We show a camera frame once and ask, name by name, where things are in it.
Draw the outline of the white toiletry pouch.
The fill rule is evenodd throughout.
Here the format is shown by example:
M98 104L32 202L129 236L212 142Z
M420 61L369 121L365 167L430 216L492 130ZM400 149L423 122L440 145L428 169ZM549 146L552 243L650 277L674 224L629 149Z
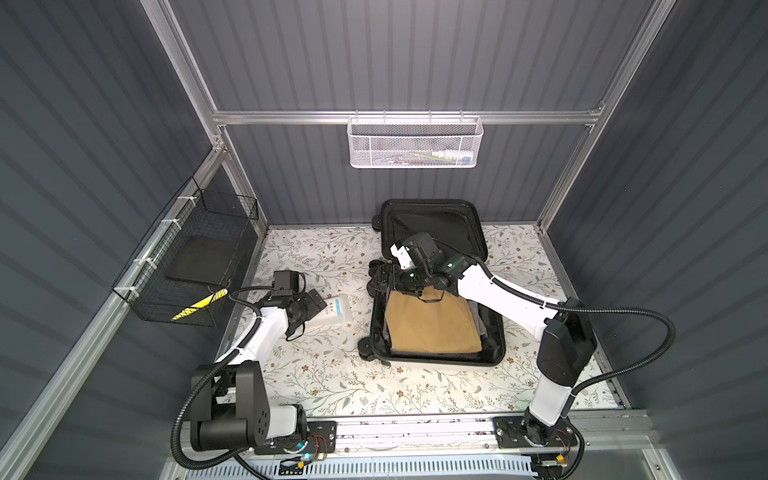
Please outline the white toiletry pouch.
M353 320L351 303L347 294L330 297L325 302L326 307L308 322L309 327L334 327L350 323Z

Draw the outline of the tan shorts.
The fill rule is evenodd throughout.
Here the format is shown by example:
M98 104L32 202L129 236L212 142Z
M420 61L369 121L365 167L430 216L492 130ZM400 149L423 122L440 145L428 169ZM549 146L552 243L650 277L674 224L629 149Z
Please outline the tan shorts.
M464 298L427 287L421 296L389 295L385 321L395 351L417 354L474 354L482 342Z

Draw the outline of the black hard-shell suitcase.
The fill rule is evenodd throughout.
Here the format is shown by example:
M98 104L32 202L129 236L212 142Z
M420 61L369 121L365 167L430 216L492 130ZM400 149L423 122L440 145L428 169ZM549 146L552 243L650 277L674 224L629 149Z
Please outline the black hard-shell suitcase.
M393 346L386 322L391 294L400 292L418 306L444 305L457 293L457 274L472 254L488 259L488 247L475 206L460 199L390 199L372 219L381 234L383 258L369 263L366 285L373 299L369 334L359 340L359 356L366 361L493 367L506 353L502 316L475 301L469 303L470 323L479 334L480 348L472 353L429 353L424 347L405 352Z

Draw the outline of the grey towel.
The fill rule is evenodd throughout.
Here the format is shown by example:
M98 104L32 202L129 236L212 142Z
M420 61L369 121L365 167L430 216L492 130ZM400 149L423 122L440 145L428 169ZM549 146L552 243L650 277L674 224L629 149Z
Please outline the grey towel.
M478 335L481 339L486 338L488 336L488 330L481 312L481 305L475 301L469 301L468 306Z

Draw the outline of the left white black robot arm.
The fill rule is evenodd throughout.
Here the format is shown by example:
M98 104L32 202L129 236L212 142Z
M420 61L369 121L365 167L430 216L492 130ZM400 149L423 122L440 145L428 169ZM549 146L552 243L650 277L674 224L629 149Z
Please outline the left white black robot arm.
M193 376L195 394L186 411L192 449L234 451L273 444L299 451L310 435L306 413L298 404L270 402L263 369L278 341L301 335L327 303L314 289L269 292L255 302L236 294L230 298L253 316L225 354L214 364L199 367Z

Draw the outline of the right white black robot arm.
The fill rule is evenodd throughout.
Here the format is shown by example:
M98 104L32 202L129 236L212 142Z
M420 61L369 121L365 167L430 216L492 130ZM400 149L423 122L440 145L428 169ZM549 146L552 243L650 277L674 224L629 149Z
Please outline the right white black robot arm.
M473 256L448 257L439 251L425 257L401 247L395 257L396 290L420 293L432 286L447 291L499 313L539 342L539 381L520 429L531 445L547 445L565 426L576 383L596 349L589 317L495 276Z

